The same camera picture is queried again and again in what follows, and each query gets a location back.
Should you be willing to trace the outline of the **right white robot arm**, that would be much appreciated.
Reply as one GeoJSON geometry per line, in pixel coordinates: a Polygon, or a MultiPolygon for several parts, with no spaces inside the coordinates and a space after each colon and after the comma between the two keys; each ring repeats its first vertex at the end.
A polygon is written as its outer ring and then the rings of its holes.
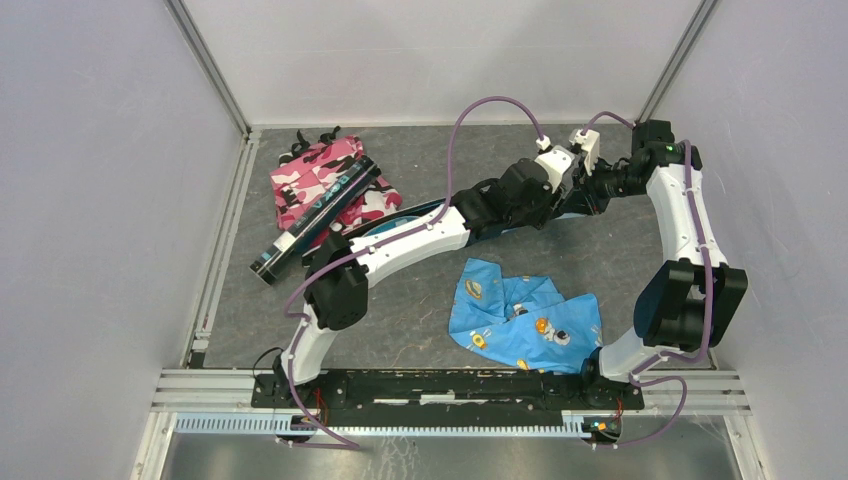
{"type": "Polygon", "coordinates": [[[663,263],[637,298],[633,325],[599,348],[594,371],[577,382],[580,400],[602,408],[617,382],[638,380],[668,360],[696,364],[718,345],[743,299],[748,277],[721,252],[703,198],[703,163],[688,139],[678,140],[668,121],[631,127],[631,155],[613,165],[599,156],[592,125],[574,131],[572,148],[583,162],[576,176],[593,214],[613,198],[646,195],[655,209],[663,263]]]}

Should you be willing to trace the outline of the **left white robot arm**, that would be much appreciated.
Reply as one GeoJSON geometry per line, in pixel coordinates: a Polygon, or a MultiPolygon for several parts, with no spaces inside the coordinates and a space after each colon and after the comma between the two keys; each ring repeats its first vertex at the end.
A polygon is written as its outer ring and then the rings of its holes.
{"type": "Polygon", "coordinates": [[[275,392],[290,407],[306,405],[339,331],[364,317],[369,290],[388,276],[441,253],[460,250],[559,217],[575,157],[551,150],[521,159],[499,178],[461,190],[432,212],[384,233],[347,240],[332,234],[319,248],[288,310],[298,325],[281,353],[275,392]]]}

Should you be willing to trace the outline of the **blue sport racket bag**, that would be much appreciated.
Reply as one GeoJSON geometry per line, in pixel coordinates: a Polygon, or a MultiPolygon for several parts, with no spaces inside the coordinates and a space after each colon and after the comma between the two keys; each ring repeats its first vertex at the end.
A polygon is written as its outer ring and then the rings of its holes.
{"type": "Polygon", "coordinates": [[[370,221],[344,235],[350,242],[372,237],[376,242],[413,232],[418,227],[425,234],[458,233],[467,245],[496,238],[506,231],[522,227],[542,229],[555,220],[586,216],[543,216],[543,193],[510,197],[494,188],[463,190],[451,198],[449,205],[433,200],[406,208],[379,220],[370,221]]]}

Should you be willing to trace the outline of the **black shuttlecock tube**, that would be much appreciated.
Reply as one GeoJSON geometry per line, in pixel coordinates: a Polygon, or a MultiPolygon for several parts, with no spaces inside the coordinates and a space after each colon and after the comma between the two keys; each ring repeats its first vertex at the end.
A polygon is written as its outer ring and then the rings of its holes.
{"type": "Polygon", "coordinates": [[[379,174],[380,169],[368,156],[356,160],[253,261],[250,270],[263,282],[272,285],[281,275],[285,260],[296,251],[308,247],[319,233],[326,230],[345,208],[365,192],[379,174]]]}

